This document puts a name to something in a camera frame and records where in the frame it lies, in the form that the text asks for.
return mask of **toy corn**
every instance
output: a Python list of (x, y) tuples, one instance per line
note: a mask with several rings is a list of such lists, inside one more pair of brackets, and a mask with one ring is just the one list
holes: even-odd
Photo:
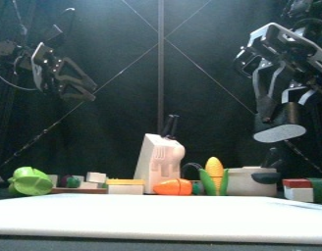
[(220, 195), (220, 187), (221, 187), (221, 179), (224, 168), (223, 165), (216, 157), (211, 157), (205, 164), (205, 171), (213, 181), (217, 195)]

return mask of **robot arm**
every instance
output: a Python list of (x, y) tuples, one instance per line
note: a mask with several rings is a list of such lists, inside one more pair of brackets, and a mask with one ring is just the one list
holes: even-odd
[(8, 40), (0, 42), (0, 56), (11, 55), (17, 48), (18, 45)]
[(235, 69), (252, 78), (256, 100), (253, 138), (276, 142), (304, 134), (302, 107), (322, 91), (322, 49), (308, 39), (270, 23), (249, 34), (233, 60)]
[(93, 101), (90, 91), (95, 84), (69, 58), (57, 58), (53, 49), (38, 44), (31, 54), (31, 74), (38, 90), (57, 92), (62, 99), (78, 98)]

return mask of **cable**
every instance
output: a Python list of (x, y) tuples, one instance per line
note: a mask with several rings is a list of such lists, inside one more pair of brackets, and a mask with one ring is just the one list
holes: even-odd
[(319, 19), (314, 19), (314, 18), (308, 18), (308, 19), (302, 19), (299, 21), (296, 21), (291, 27), (291, 30), (295, 31), (299, 27), (308, 25), (308, 24), (318, 24), (322, 25), (322, 20)]
[(23, 37), (23, 39), (22, 39), (22, 47), (23, 47), (25, 44), (26, 44), (26, 36), (27, 36), (29, 31), (27, 31), (25, 25), (22, 24), (22, 19), (21, 19), (21, 15), (19, 15), (19, 9), (18, 9), (18, 5), (17, 5), (17, 1), (11, 0), (11, 2), (12, 2), (12, 7), (14, 7), (17, 19), (18, 19), (19, 34)]
[(288, 0), (286, 6), (283, 7), (283, 11), (282, 11), (282, 15), (280, 15), (280, 18), (282, 18), (282, 19), (284, 19), (286, 16), (288, 15), (291, 2), (292, 2), (292, 0)]
[[(136, 59), (133, 62), (130, 62), (130, 64), (100, 86), (100, 88), (93, 92), (93, 94), (95, 94), (125, 71), (128, 68), (132, 67), (132, 65), (134, 65), (141, 58), (156, 48), (156, 44), (154, 46), (152, 46)], [(29, 142), (22, 146), (22, 148), (19, 150), (17, 150), (14, 152), (14, 154), (10, 156), (8, 159), (4, 160), (4, 162), (0, 165), (0, 171), (2, 170), (2, 168), (4, 168), (4, 166), (17, 158), (21, 156), (22, 152), (25, 150), (27, 150), (38, 141), (39, 139), (43, 137), (45, 134), (47, 134), (57, 125), (61, 124), (61, 122), (65, 120), (65, 118), (85, 104), (85, 102), (79, 102), (74, 108), (47, 127), (45, 128), (41, 133), (33, 137)]]
[(18, 85), (15, 85), (14, 83), (8, 82), (2, 76), (0, 76), (0, 79), (2, 80), (2, 82), (4, 82), (6, 84), (8, 84), (11, 87), (19, 89), (19, 90), (25, 90), (25, 91), (34, 91), (37, 90), (35, 88), (34, 89), (30, 89), (30, 88), (23, 88), (23, 87), (19, 87)]
[(70, 31), (71, 31), (71, 23), (74, 21), (74, 17), (75, 17), (75, 14), (74, 14), (74, 8), (67, 8), (65, 9), (61, 14), (59, 14), (59, 17), (58, 17), (58, 21), (57, 23), (59, 23), (59, 21), (62, 20), (62, 17), (65, 16), (66, 13), (70, 13), (71, 16), (70, 16), (70, 20), (69, 20), (69, 25), (66, 26), (66, 32), (65, 32), (65, 35), (69, 35)]
[(180, 167), (180, 177), (184, 178), (184, 174), (187, 172), (187, 169), (189, 167), (193, 167), (196, 169), (196, 171), (199, 171), (200, 169), (203, 169), (203, 167), (197, 164), (197, 163), (193, 163), (193, 162), (189, 162), (187, 164), (184, 164), (181, 167)]
[(287, 145), (287, 147), (290, 148), (290, 150), (304, 160), (304, 162), (312, 167), (312, 169), (315, 169), (320, 175), (322, 175), (322, 170), (320, 168), (312, 163), (312, 161), (302, 154), (302, 152), (299, 151), (299, 149), (294, 146), (294, 144), (291, 144), (291, 142), (288, 140), (284, 140), (284, 144)]
[[(134, 11), (134, 9), (128, 5), (128, 3), (121, 0), (121, 2), (129, 7), (129, 9), (134, 12), (134, 14), (140, 17), (140, 19), (146, 23), (146, 25), (157, 32), (153, 26), (148, 23), (148, 21), (142, 18), (142, 16)], [(164, 41), (177, 50), (177, 52), (185, 57), (185, 59), (193, 64), (193, 66), (201, 71), (201, 73), (211, 79), (211, 81), (221, 88), (221, 90), (229, 95), (229, 97), (236, 101), (236, 103), (253, 115), (253, 111), (244, 105), (243, 102), (232, 95), (232, 93), (225, 89), (225, 87), (213, 79), (213, 77), (204, 71), (204, 69), (196, 64), (196, 62), (184, 54), (184, 52), (169, 42), (166, 39), (169, 35), (188, 22), (188, 20), (208, 6), (211, 0), (201, 5), (201, 7), (192, 13), (192, 15), (178, 24), (178, 26), (164, 36)]]

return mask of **white tabletop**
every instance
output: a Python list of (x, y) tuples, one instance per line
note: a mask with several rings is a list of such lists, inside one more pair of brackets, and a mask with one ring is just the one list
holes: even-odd
[(0, 234), (322, 244), (322, 206), (266, 197), (55, 194), (0, 200)]

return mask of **small toy vegetable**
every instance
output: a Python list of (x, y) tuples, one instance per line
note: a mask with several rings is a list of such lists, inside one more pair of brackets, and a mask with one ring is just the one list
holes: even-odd
[(53, 186), (47, 175), (31, 167), (17, 168), (8, 182), (8, 192), (14, 195), (43, 195)]
[(191, 195), (192, 184), (187, 179), (173, 178), (156, 184), (153, 191), (158, 195)]
[(217, 195), (216, 186), (204, 169), (199, 170), (199, 179), (203, 183), (207, 195), (216, 196)]
[(69, 176), (66, 178), (66, 187), (67, 188), (78, 188), (79, 185), (81, 185), (81, 181), (74, 176)]
[(224, 168), (216, 157), (211, 157), (205, 164), (205, 171), (213, 181), (216, 191), (220, 191)]
[(227, 184), (228, 184), (228, 169), (224, 169), (220, 191), (219, 191), (219, 195), (221, 196), (225, 196)]

